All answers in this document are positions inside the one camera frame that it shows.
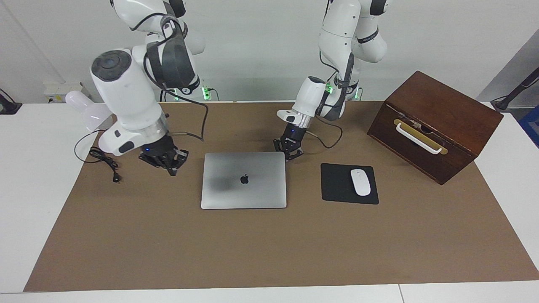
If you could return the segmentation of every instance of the electrical outlet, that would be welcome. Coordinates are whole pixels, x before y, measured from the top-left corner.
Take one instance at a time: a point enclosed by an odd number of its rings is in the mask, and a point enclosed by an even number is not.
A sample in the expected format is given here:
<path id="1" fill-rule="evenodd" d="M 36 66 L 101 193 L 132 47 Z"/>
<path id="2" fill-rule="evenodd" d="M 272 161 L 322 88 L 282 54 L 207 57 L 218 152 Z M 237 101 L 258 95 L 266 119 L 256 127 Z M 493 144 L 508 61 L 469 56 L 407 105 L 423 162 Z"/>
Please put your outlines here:
<path id="1" fill-rule="evenodd" d="M 66 95 L 70 91 L 79 91 L 88 98 L 90 97 L 90 93 L 88 93 L 88 90 L 82 85 L 81 82 L 45 84 L 45 91 L 43 94 L 45 95 L 45 100 L 47 103 L 65 103 Z"/>

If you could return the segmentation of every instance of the black stand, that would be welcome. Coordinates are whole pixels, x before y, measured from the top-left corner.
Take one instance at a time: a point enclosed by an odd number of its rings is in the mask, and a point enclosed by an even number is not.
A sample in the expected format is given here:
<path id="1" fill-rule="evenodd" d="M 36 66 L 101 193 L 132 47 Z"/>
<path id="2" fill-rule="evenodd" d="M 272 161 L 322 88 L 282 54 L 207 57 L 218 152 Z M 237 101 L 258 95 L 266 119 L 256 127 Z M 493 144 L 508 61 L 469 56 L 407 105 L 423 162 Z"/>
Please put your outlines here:
<path id="1" fill-rule="evenodd" d="M 539 79 L 539 67 L 533 71 L 522 83 L 520 83 L 515 89 L 505 97 L 505 99 L 498 102 L 491 102 L 492 106 L 498 111 L 506 110 L 509 103 L 516 98 L 522 91 L 532 86 L 535 81 Z"/>
<path id="2" fill-rule="evenodd" d="M 9 102 L 4 96 L 0 94 L 0 104 L 2 104 L 3 110 L 0 111 L 0 115 L 15 115 L 22 103 Z"/>

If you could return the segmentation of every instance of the blue box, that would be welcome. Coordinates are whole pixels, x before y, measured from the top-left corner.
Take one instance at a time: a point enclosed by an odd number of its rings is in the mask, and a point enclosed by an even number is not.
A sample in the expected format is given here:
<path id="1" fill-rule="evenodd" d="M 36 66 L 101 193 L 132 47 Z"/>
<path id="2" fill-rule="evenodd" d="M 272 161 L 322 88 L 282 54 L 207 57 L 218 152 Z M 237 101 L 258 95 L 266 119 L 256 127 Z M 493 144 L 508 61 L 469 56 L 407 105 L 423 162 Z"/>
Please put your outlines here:
<path id="1" fill-rule="evenodd" d="M 535 145 L 539 147 L 539 106 L 520 119 L 519 124 Z"/>

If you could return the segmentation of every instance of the wooden box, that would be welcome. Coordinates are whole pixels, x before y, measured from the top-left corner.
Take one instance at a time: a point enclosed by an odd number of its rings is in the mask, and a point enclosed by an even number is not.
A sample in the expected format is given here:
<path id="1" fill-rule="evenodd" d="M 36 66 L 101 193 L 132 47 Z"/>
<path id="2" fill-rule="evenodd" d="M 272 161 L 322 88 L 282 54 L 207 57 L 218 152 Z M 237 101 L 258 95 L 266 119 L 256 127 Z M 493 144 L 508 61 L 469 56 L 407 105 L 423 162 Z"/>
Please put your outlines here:
<path id="1" fill-rule="evenodd" d="M 418 71 L 384 102 L 368 134 L 444 184 L 479 155 L 502 117 Z"/>

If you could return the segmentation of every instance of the box handle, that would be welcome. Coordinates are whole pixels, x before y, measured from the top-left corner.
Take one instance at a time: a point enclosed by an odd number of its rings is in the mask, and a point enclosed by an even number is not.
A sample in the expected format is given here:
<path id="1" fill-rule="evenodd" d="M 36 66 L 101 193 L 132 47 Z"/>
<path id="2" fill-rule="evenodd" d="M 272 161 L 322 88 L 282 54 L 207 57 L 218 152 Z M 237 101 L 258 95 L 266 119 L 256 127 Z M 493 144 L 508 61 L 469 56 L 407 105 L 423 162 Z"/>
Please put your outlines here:
<path id="1" fill-rule="evenodd" d="M 425 149 L 429 153 L 433 155 L 438 155 L 438 154 L 446 155 L 447 154 L 446 148 L 432 141 L 429 137 L 423 135 L 422 133 L 413 129 L 412 127 L 400 121 L 399 119 L 395 119 L 394 124 L 397 126 L 397 131 L 400 134 L 410 139 L 412 142 L 416 143 L 417 145 L 421 146 L 423 149 Z"/>

